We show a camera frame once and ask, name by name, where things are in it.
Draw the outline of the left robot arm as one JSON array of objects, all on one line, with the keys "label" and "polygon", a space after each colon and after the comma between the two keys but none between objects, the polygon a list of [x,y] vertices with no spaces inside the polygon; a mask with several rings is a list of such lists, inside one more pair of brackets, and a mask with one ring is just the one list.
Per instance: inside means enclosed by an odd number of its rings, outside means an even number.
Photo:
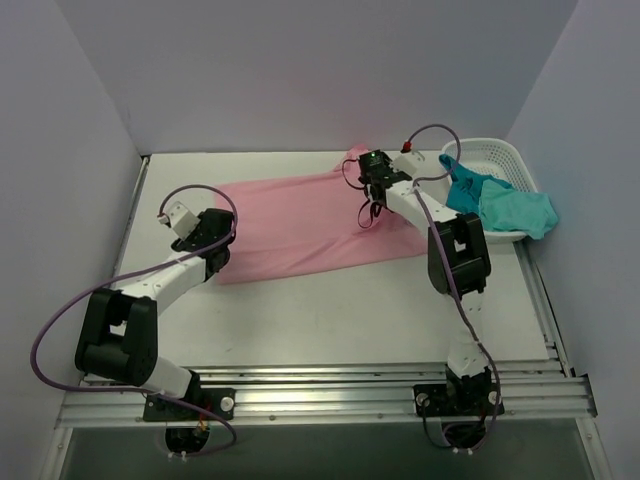
[{"label": "left robot arm", "polygon": [[88,301],[75,353],[82,372],[166,396],[179,419],[194,417],[202,405],[195,374],[159,355],[158,318],[192,288],[207,282],[230,260],[235,216],[209,208],[187,212],[192,227],[171,223],[171,265],[117,289],[100,288]]}]

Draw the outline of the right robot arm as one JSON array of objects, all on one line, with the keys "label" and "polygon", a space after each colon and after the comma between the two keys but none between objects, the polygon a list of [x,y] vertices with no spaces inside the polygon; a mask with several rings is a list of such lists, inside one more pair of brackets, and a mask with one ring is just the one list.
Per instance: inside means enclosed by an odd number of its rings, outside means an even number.
[{"label": "right robot arm", "polygon": [[381,150],[358,158],[359,181],[376,209],[401,216],[427,242],[427,274],[433,288],[450,298],[461,317],[449,338],[444,400],[455,412],[469,411],[480,390],[492,385],[492,360],[482,342],[482,305],[491,261],[479,217],[445,206],[396,167]]}]

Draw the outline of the pink t shirt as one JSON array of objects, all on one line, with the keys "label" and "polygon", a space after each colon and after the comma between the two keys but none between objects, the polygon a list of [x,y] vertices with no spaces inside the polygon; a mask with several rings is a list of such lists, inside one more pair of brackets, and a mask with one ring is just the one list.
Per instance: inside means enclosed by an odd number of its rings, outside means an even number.
[{"label": "pink t shirt", "polygon": [[401,216],[384,210],[369,221],[362,193],[350,188],[357,157],[351,148],[320,174],[222,184],[218,205],[234,202],[239,225],[230,260],[217,274],[220,285],[322,273],[422,256],[427,242]]}]

